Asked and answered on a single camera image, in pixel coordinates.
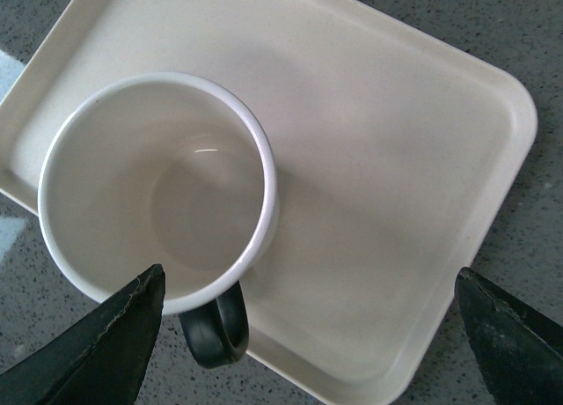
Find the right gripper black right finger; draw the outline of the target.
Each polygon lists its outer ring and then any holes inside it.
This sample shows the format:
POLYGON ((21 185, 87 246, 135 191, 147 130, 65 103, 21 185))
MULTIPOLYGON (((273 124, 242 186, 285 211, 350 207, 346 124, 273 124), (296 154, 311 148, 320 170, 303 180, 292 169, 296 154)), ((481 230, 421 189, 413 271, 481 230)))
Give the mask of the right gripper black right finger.
POLYGON ((487 391, 497 404, 562 403, 562 326, 462 268, 455 300, 487 391))

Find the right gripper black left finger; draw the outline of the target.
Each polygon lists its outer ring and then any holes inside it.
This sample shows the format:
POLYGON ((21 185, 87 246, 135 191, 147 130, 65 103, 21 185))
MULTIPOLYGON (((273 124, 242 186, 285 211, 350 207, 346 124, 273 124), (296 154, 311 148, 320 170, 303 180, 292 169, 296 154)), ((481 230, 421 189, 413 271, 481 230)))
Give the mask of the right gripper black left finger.
POLYGON ((132 404, 160 329, 165 273, 153 265, 1 376, 3 404, 132 404))

